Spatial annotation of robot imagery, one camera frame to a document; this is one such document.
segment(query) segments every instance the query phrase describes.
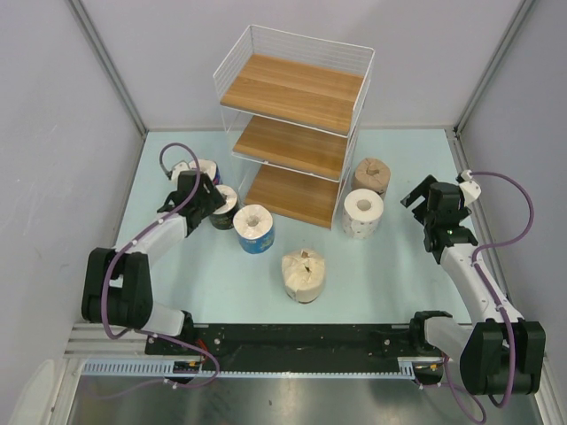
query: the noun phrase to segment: robotic arm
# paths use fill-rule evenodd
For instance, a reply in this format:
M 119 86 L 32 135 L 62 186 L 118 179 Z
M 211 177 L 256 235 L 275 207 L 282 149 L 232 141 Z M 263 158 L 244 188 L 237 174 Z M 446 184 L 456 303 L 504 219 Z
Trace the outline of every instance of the robotic arm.
M 460 225 L 470 215 L 468 205 L 480 196 L 479 185 L 470 171 L 457 178 L 458 185 L 438 182 L 428 176 L 401 203 L 424 201 L 413 214 L 423 225 L 424 246 L 449 274 L 469 311 L 473 329 L 469 330 L 445 312 L 420 312 L 412 320 L 419 329 L 424 349 L 437 347 L 457 360 L 462 381 L 470 394 L 503 394 L 509 376 L 509 341 L 501 310 L 512 323 L 517 361 L 513 393 L 529 394 L 538 390 L 545 349 L 545 332 L 537 321 L 526 321 L 506 299 L 484 261 L 476 261 L 487 277 L 483 282 L 473 251 L 478 245 L 469 229 Z M 501 304 L 495 302 L 495 294 Z
M 192 170 L 182 170 L 178 174 L 177 190 L 171 192 L 158 209 L 159 217 L 187 198 L 196 176 Z M 153 301 L 150 268 L 224 203 L 224 198 L 209 176 L 201 173 L 198 190 L 192 200 L 177 214 L 162 221 L 120 258 L 112 275 L 115 284 L 109 289 L 108 295 L 110 323 L 162 335 L 181 336 L 180 339 L 184 341 L 192 341 L 193 322 L 190 314 Z M 116 249 L 96 248 L 89 255 L 82 297 L 82 317 L 88 321 L 102 321 L 103 282 L 106 269 L 116 253 Z

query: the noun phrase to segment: metal frame edge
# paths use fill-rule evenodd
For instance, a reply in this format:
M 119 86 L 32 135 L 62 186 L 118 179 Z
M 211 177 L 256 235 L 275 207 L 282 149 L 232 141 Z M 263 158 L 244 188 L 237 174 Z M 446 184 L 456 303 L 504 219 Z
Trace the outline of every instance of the metal frame edge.
M 66 0 L 71 13 L 73 14 L 77 24 L 82 30 L 87 43 L 90 45 L 94 55 L 97 57 L 98 63 L 102 66 L 103 71 L 105 72 L 106 76 L 110 80 L 110 83 L 113 85 L 118 98 L 126 108 L 126 111 L 129 117 L 132 119 L 134 126 L 138 130 L 140 136 L 145 139 L 148 129 L 140 116 L 140 112 L 137 110 L 132 97 L 128 93 L 126 89 L 126 85 L 124 81 L 120 77 L 118 69 L 116 65 L 113 63 L 108 50 L 105 47 L 105 44 L 102 41 L 102 38 L 98 34 L 97 29 L 89 16 L 89 13 L 85 9 L 81 0 Z
M 516 40 L 517 35 L 524 27 L 524 23 L 526 22 L 530 13 L 533 11 L 534 6 L 538 2 L 539 0 L 522 0 L 520 5 L 517 7 L 516 13 L 512 17 L 512 20 L 508 24 L 508 27 L 504 31 L 504 34 L 502 35 L 502 38 L 498 43 L 498 47 L 488 61 L 488 65 L 486 65 L 486 68 L 482 73 L 477 86 L 473 90 L 472 96 L 469 98 L 467 104 L 462 110 L 461 116 L 459 117 L 459 120 L 457 121 L 455 126 L 456 134 L 460 135 L 462 133 L 462 130 L 467 125 L 470 115 L 474 112 L 478 102 L 484 95 L 488 84 L 500 68 L 501 63 L 506 57 L 512 43 Z

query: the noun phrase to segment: white wall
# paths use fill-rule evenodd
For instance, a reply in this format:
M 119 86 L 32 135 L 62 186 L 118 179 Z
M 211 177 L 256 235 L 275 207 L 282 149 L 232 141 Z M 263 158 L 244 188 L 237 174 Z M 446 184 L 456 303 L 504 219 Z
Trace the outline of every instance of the white wall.
M 220 128 L 213 72 L 249 24 L 376 49 L 368 126 L 452 126 L 520 0 L 83 0 L 146 126 Z
M 63 0 L 0 4 L 0 423 L 79 318 L 142 141 Z
M 463 132 L 473 169 L 496 170 L 532 195 L 535 221 L 499 250 L 513 302 L 541 321 L 547 353 L 567 396 L 567 2 L 540 1 Z M 497 241 L 517 235 L 527 207 L 506 183 L 483 178 L 483 206 Z

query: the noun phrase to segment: white plastic part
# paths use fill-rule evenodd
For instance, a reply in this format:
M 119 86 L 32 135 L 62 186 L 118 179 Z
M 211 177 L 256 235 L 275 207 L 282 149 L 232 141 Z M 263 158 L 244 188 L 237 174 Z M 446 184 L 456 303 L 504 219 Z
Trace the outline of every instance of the white plastic part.
M 148 255 L 150 267 L 153 266 L 167 251 L 180 243 L 187 235 L 187 222 L 184 217 L 174 214 L 160 226 L 154 228 L 130 248 L 127 253 L 142 252 Z
M 425 321 L 425 341 L 455 360 L 461 358 L 470 332 L 451 317 L 431 317 Z
M 497 323 L 503 323 L 502 316 L 497 305 L 494 303 L 490 292 L 486 288 L 477 270 L 471 265 L 472 252 L 476 246 L 470 243 L 458 243 L 455 246 L 446 248 L 441 254 L 441 266 L 453 280 L 454 285 L 461 294 L 462 301 L 467 307 L 472 323 L 493 319 Z M 477 263 L 488 278 L 494 291 L 500 298 L 503 308 L 506 309 L 512 322 L 521 319 L 522 314 L 510 304 L 502 293 L 500 287 L 486 268 L 481 256 L 478 256 Z
M 459 184 L 462 195 L 464 196 L 464 206 L 468 206 L 480 197 L 480 186 L 474 180 Z
M 150 319 L 142 330 L 162 335 L 178 336 L 181 334 L 184 321 L 185 314 L 181 310 L 176 310 L 154 301 Z
M 45 360 L 27 381 L 8 425 L 47 424 L 50 396 L 55 385 L 55 362 Z
M 187 161 L 180 161 L 177 164 L 174 165 L 174 167 L 171 169 L 171 182 L 177 186 L 177 179 L 179 178 L 179 174 L 182 171 L 189 171 L 189 164 L 187 164 Z
M 464 170 L 462 173 L 459 174 L 463 180 L 466 182 L 470 182 L 472 180 L 472 171 Z

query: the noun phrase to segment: brown toilet paper roll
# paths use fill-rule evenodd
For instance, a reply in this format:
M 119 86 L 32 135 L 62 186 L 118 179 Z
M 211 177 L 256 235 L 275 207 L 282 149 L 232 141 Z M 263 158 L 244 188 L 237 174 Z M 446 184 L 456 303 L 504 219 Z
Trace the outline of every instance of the brown toilet paper roll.
M 390 168 L 380 159 L 365 158 L 354 170 L 351 187 L 373 190 L 384 199 L 391 175 Z

